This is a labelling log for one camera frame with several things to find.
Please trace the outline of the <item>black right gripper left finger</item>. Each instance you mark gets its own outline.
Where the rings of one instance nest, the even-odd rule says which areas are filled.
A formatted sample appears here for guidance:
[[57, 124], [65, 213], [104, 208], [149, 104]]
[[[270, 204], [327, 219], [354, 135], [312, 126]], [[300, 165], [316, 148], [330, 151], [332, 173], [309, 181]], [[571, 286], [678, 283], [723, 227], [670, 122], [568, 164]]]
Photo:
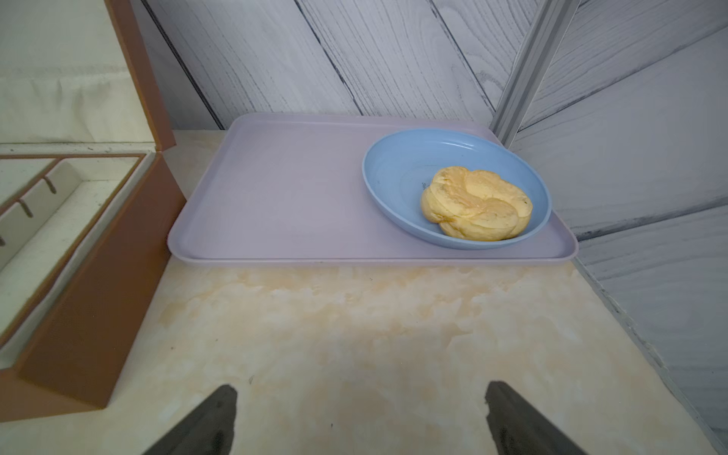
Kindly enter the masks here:
[[229, 454], [237, 390], [222, 385], [155, 442], [145, 454]]

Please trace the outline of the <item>brown jewelry box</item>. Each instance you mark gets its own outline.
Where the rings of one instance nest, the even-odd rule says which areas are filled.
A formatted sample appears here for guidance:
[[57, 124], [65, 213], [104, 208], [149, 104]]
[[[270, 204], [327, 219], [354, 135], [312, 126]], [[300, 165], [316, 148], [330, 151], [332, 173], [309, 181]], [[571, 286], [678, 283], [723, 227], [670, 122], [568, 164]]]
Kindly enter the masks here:
[[105, 408], [185, 198], [132, 5], [1, 5], [1, 418]]

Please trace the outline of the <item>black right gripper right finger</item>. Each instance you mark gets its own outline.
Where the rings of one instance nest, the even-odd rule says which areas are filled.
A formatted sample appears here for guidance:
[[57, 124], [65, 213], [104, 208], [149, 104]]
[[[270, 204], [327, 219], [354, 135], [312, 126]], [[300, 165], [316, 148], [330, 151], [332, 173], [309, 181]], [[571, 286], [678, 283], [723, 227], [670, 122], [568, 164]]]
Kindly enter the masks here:
[[488, 384], [485, 404], [486, 422], [500, 455], [587, 454], [504, 381]]

